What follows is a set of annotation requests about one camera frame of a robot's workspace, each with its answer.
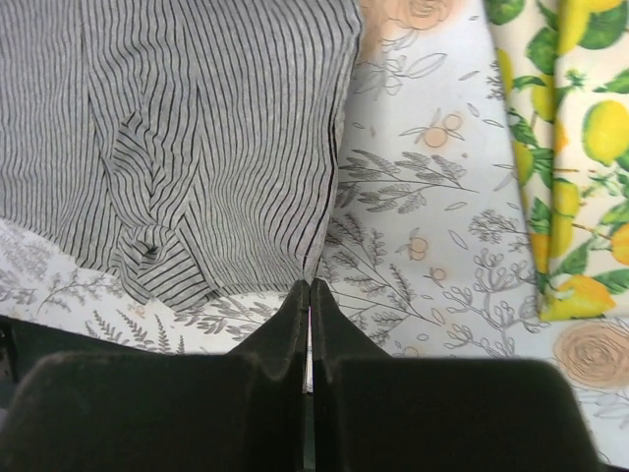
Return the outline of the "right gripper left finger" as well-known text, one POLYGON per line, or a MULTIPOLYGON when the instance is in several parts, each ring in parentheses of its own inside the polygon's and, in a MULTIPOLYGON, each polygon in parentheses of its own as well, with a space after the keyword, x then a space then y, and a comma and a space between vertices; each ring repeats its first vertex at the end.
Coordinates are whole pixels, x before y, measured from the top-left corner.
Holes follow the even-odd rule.
POLYGON ((19 383, 5 471, 297 471, 309 286, 223 355, 64 349, 19 383))

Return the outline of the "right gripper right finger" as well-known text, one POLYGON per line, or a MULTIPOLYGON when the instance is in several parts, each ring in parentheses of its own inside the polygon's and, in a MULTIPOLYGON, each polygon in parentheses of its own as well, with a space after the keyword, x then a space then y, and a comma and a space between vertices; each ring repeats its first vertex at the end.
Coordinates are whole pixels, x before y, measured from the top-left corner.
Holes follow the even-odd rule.
POLYGON ((567 381, 528 359, 396 358, 311 289, 319 471, 599 471, 567 381))

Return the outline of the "grey striped boxer underwear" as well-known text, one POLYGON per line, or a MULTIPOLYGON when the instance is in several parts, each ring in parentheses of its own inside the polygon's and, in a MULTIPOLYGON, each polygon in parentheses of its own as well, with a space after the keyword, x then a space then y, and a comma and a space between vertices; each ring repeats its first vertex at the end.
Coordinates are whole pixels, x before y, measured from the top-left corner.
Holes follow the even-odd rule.
POLYGON ((314 279, 355 1, 5 1, 1 216, 185 311, 314 279))

